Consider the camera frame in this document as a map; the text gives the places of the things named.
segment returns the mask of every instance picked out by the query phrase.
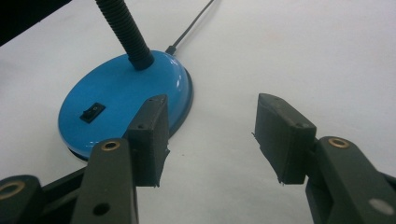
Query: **blue lamp base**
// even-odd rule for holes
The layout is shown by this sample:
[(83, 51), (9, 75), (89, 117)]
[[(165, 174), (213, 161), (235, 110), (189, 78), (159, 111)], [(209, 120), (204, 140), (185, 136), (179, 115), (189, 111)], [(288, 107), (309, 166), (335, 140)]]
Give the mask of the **blue lamp base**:
[(69, 92), (58, 125), (76, 156), (87, 160), (96, 143), (122, 137), (140, 106), (155, 95), (168, 96), (169, 134), (183, 123), (192, 104), (191, 77), (173, 56), (151, 53), (155, 61), (145, 70), (135, 70), (128, 55), (121, 55), (92, 70)]

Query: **white tabletop surface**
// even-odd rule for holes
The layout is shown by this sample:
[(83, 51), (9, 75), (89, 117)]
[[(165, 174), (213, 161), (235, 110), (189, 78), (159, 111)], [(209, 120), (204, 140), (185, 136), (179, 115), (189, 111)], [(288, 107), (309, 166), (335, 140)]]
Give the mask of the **white tabletop surface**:
[[(165, 50), (207, 0), (127, 0)], [(260, 92), (344, 137), (396, 175), (396, 2), (216, 0), (179, 46), (195, 88), (161, 187), (138, 188), (140, 223), (312, 223), (304, 186), (281, 186), (252, 136)], [(84, 167), (57, 128), (73, 86), (124, 54), (93, 0), (74, 0), (0, 47), (0, 179), (46, 185)]]

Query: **black flexible gooseneck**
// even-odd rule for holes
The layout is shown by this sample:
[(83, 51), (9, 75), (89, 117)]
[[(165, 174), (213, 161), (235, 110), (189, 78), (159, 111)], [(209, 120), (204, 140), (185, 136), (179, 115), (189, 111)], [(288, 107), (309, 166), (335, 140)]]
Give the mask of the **black flexible gooseneck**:
[(123, 0), (96, 0), (111, 29), (126, 50), (136, 70), (152, 65), (154, 57), (140, 34), (128, 7)]

